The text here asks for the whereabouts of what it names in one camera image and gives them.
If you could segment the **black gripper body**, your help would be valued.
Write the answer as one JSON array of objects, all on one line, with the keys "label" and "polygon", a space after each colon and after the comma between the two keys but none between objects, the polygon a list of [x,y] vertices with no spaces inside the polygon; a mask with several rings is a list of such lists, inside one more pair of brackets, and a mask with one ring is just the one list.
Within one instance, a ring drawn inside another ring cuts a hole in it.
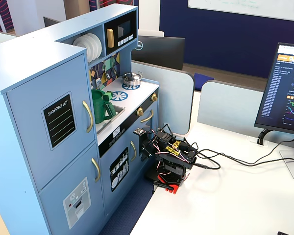
[{"label": "black gripper body", "polygon": [[146,156],[147,158],[150,158],[155,155],[155,153],[161,152],[159,142],[160,142],[160,137],[158,134],[147,136],[147,143],[146,143]]}]

